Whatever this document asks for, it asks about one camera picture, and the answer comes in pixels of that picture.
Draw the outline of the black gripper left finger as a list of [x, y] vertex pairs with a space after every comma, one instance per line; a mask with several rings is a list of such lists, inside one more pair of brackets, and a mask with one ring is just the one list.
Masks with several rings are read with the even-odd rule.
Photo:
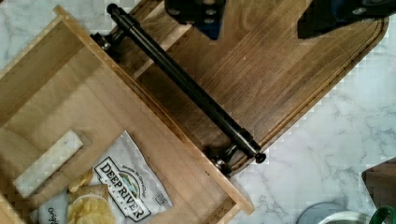
[[226, 0], [164, 0], [170, 17], [180, 24], [191, 24], [211, 40], [217, 40]]

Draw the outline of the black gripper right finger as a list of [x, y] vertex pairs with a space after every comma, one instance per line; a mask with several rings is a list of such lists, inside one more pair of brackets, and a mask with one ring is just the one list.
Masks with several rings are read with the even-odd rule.
[[395, 11], [396, 0], [312, 0], [297, 22], [297, 35], [313, 38], [355, 22], [384, 19]]

